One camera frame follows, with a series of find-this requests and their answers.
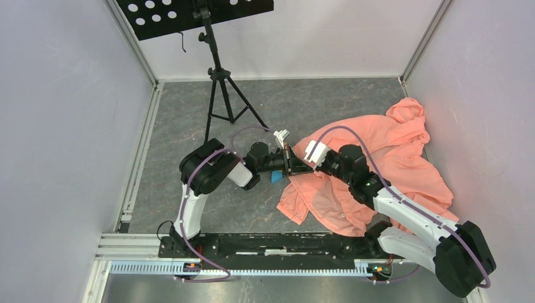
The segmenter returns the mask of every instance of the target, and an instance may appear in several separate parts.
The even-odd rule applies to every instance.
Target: metal frame
[[[147,80],[156,87],[158,85],[158,78],[156,77],[156,74],[153,72],[153,70],[150,67],[150,64],[147,61],[147,58],[143,54],[143,51],[141,50],[138,40],[136,36],[134,35],[133,29],[130,27],[128,22],[126,21],[126,17],[123,15],[119,5],[115,0],[104,0],[104,3],[112,16],[114,17],[115,23],[119,27],[119,30],[121,31],[122,36],[124,37],[124,40],[130,47],[130,49],[134,52],[134,55],[136,56],[136,59],[138,60],[139,64],[143,68],[143,71],[145,73],[145,76],[147,77]]]
[[[136,149],[136,156],[134,157],[132,170],[130,171],[128,182],[122,194],[122,207],[120,208],[119,213],[117,214],[117,224],[115,225],[115,231],[120,231],[121,225],[123,226],[123,230],[127,230],[130,221],[132,220],[132,213],[134,211],[134,205],[136,204],[136,196],[138,195],[141,175],[143,173],[143,167],[145,165],[145,159],[147,157],[147,151],[149,149],[152,130],[156,121],[156,113],[158,112],[160,98],[162,97],[163,85],[164,83],[159,83],[153,91],[147,113],[144,117],[143,129],[139,137],[138,147]]]
[[[196,258],[159,258],[159,248],[160,240],[155,234],[102,234],[82,302],[100,303],[110,274],[182,275],[184,263],[199,261]],[[362,268],[370,263],[383,264],[386,261],[386,259],[356,259],[355,271],[232,271],[232,274],[237,276],[364,276]],[[394,262],[410,263],[404,259],[395,259]],[[199,274],[218,275],[219,272],[209,270],[201,271]],[[468,303],[484,302],[477,288],[466,299]]]
[[[399,77],[399,81],[401,82],[401,86],[403,87],[404,91],[407,79],[414,71],[414,67],[416,66],[416,64],[421,58],[421,55],[427,48],[429,41],[431,41],[431,39],[435,35],[435,32],[437,31],[437,28],[440,25],[440,22],[442,21],[445,14],[448,12],[448,9],[450,8],[452,2],[453,0],[442,0],[440,5],[438,6],[437,11],[435,12],[435,15],[433,16],[433,19],[431,19],[431,23],[429,23],[429,25],[427,26],[427,29],[425,30],[425,33],[423,34],[423,37],[420,40],[420,43],[418,43],[418,46],[416,47],[413,56],[411,57],[409,63],[405,67],[405,70]]]

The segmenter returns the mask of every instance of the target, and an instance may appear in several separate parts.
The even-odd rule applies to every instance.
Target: music stand pole
[[[214,59],[214,64],[215,64],[215,70],[213,70],[212,68],[208,69],[208,74],[210,75],[210,79],[212,80],[212,90],[210,94],[210,104],[208,107],[208,120],[206,121],[206,132],[204,134],[204,142],[208,141],[208,136],[210,132],[210,123],[211,123],[212,117],[223,119],[223,120],[229,121],[230,124],[234,124],[234,122],[236,122],[236,120],[238,120],[238,118],[247,109],[250,109],[250,111],[256,117],[260,125],[267,128],[268,126],[266,125],[266,123],[262,121],[262,118],[260,118],[258,113],[254,110],[253,106],[249,103],[249,101],[245,97],[245,95],[242,93],[242,91],[238,88],[236,83],[230,77],[230,71],[225,70],[221,67],[221,61],[219,58],[214,31],[212,29],[210,12],[208,10],[208,4],[206,0],[197,0],[197,4],[198,4],[198,12],[194,13],[194,17],[195,19],[202,18],[204,29],[206,30],[206,34],[204,33],[199,34],[199,41],[205,42],[210,46],[210,52],[212,53],[212,57]],[[230,83],[230,85],[234,88],[234,90],[238,93],[240,98],[245,103],[244,109],[242,109],[236,116],[233,115],[232,108],[230,107],[230,100],[228,98],[228,91],[226,90],[225,80],[227,80]],[[214,99],[215,99],[217,83],[219,83],[221,86],[221,92],[223,94],[223,99],[225,101],[226,113],[228,117],[223,117],[223,116],[219,116],[219,115],[212,113],[213,107],[214,107]]]

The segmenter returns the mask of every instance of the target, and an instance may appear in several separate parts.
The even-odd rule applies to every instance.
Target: gray floor
[[[240,89],[266,124],[288,129],[294,145],[315,130],[349,117],[384,114],[404,97],[395,78],[343,78],[312,80],[238,81]],[[166,83],[147,153],[130,233],[153,233],[164,220],[177,218],[181,197],[179,163],[203,143],[211,82]],[[230,86],[234,113],[244,106]],[[214,113],[225,116],[220,91]],[[257,124],[246,112],[234,125],[213,119],[211,138],[230,146],[239,129]],[[236,148],[245,154],[251,144],[264,141],[275,146],[273,136],[261,130],[243,132]],[[201,221],[204,232],[306,232],[325,231],[312,215],[301,225],[276,209],[288,180],[272,185],[268,175],[245,192],[225,181],[206,203]]]
[[[396,265],[406,275],[414,265]],[[229,281],[187,284],[161,275],[111,275],[102,302],[106,303],[461,303],[434,275],[420,270],[405,281],[373,286],[359,277],[235,276]]]

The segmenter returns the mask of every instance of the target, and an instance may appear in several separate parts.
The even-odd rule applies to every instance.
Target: cable
[[[408,279],[412,276],[414,276],[415,274],[417,274],[417,272],[419,272],[421,269],[421,266],[418,265],[410,274],[406,275],[406,276],[402,276],[400,278],[395,278],[395,279],[389,279],[388,281],[372,281],[370,279],[366,279],[366,281],[370,281],[370,282],[373,282],[373,284],[381,284],[381,285],[384,285],[384,284],[391,284],[391,283],[397,283],[397,282],[401,282],[405,279]]]
[[[381,181],[381,183],[384,185],[384,187],[387,189],[387,191],[389,193],[391,193],[396,199],[398,199],[401,203],[403,203],[404,205],[408,206],[409,208],[411,208],[412,210],[414,210],[415,212],[419,213],[420,215],[424,216],[425,218],[431,220],[434,224],[437,224],[438,226],[442,227],[444,230],[446,230],[448,233],[450,233],[451,235],[454,236],[454,238],[459,241],[459,243],[461,243],[461,246],[466,250],[466,252],[470,255],[470,258],[472,258],[472,261],[474,261],[474,263],[476,263],[476,266],[478,267],[479,271],[481,272],[482,276],[483,276],[483,279],[485,280],[485,284],[479,284],[478,286],[481,287],[481,288],[489,288],[490,287],[490,279],[488,277],[488,274],[486,273],[486,270],[483,268],[483,265],[481,264],[481,262],[479,261],[478,257],[476,257],[476,254],[472,251],[472,249],[470,249],[470,247],[468,246],[468,244],[466,244],[466,242],[464,242],[464,240],[461,238],[460,235],[458,235],[454,230],[452,230],[450,227],[448,227],[447,225],[444,225],[440,220],[436,219],[434,216],[431,216],[429,215],[428,213],[426,213],[425,211],[419,209],[418,207],[416,207],[415,205],[407,202],[406,200],[404,200],[402,197],[400,197],[400,195],[398,195],[395,191],[393,191],[390,186],[388,185],[388,183],[386,183],[385,179],[383,178],[383,176],[381,175],[380,171],[379,171],[379,168],[377,167],[377,164],[375,164],[375,161],[373,160],[372,158],[372,154],[370,153],[370,151],[368,150],[368,148],[366,147],[366,144],[364,144],[364,141],[360,138],[360,136],[354,131],[352,130],[351,128],[347,127],[347,126],[343,126],[343,125],[338,125],[338,126],[333,126],[329,129],[327,129],[325,132],[323,132],[321,134],[321,136],[319,136],[318,140],[316,140],[316,143],[314,144],[314,147],[312,147],[312,151],[310,151],[310,154],[309,154],[309,158],[307,160],[310,161],[310,158],[312,157],[312,155],[314,154],[314,150],[317,148],[318,144],[321,142],[321,139],[323,139],[323,137],[325,137],[325,135],[327,133],[330,133],[331,131],[334,131],[335,129],[345,129],[347,131],[349,131],[351,134],[353,134],[353,136],[355,136],[355,138],[360,142],[362,148],[364,149],[364,152],[366,153],[366,156],[368,157],[370,163],[372,164],[373,166],[373,169],[375,169],[375,173],[377,174],[377,176],[379,177],[379,180]]]
[[[392,254],[389,254],[388,262],[386,263],[386,266],[388,267],[390,264],[392,264],[393,260],[394,260],[394,257],[392,256]]]
[[[195,175],[201,170],[201,168],[204,166],[204,164],[207,164],[212,158],[214,158],[215,156],[219,155],[220,153],[224,153],[224,152],[230,152],[230,153],[233,153],[234,151],[229,149],[229,148],[222,148],[220,150],[216,150],[214,151],[210,156],[208,156],[206,159],[204,159],[200,164],[199,166],[197,166],[193,172],[191,173],[191,175],[189,176],[188,180],[187,180],[187,186],[186,186],[186,190],[185,190],[185,194],[184,194],[184,200],[182,202],[182,206],[180,207],[180,211],[179,211],[179,222],[180,222],[180,232],[182,233],[182,238],[186,244],[186,246],[197,256],[199,257],[201,260],[207,262],[208,264],[210,264],[211,266],[214,266],[215,268],[219,268],[220,270],[224,271],[226,273],[226,276],[223,276],[221,278],[210,278],[210,279],[204,279],[204,280],[183,280],[183,282],[187,282],[187,283],[208,283],[208,282],[219,282],[219,281],[225,281],[227,279],[230,278],[230,271],[224,267],[222,267],[221,265],[215,263],[214,261],[208,259],[207,257],[203,256],[201,253],[199,253],[197,250],[195,250],[193,248],[193,246],[191,245],[191,243],[189,242],[189,240],[187,239],[187,237],[185,237],[185,228],[184,228],[184,210],[185,210],[185,206],[187,204],[187,199],[189,197],[189,191],[191,189],[191,182],[193,181],[193,178],[195,177]]]
[[[183,33],[183,32],[179,32],[179,34],[182,35],[182,50],[183,50],[184,52],[186,52],[186,51],[185,51],[185,48],[184,48],[184,33]]]
[[[167,222],[171,222],[171,225],[173,224],[173,221],[171,220],[167,220],[167,221],[163,221],[160,226],[158,226],[158,229],[156,229],[156,238],[158,238],[158,240],[160,240],[160,242],[162,241],[162,238],[160,238],[160,228],[162,227],[163,224],[166,224]]]
[[[269,131],[270,133],[273,133],[274,131],[271,129],[271,128],[265,128],[263,126],[258,126],[258,125],[251,125],[251,126],[246,126],[242,129],[240,129],[239,131],[237,131],[234,136],[232,136],[232,141],[230,142],[230,147],[233,151],[236,150],[236,148],[234,147],[234,141],[236,140],[236,137],[238,136],[238,134],[240,134],[242,131],[245,131],[246,129],[251,129],[251,128],[259,128],[259,129],[263,129],[265,131]]]
[[[391,264],[390,275],[385,275],[385,274],[383,274],[382,271],[378,271],[377,273],[380,274],[381,276],[385,277],[386,279],[390,280],[390,278],[392,278],[392,275],[394,274],[394,265]]]

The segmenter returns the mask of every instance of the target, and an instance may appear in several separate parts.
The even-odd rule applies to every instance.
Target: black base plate
[[[230,270],[354,269],[355,259],[387,259],[368,237],[337,234],[199,234],[191,240],[207,258]],[[272,254],[273,250],[301,253]],[[160,258],[191,258],[171,237],[162,237]],[[203,264],[204,269],[212,269]]]

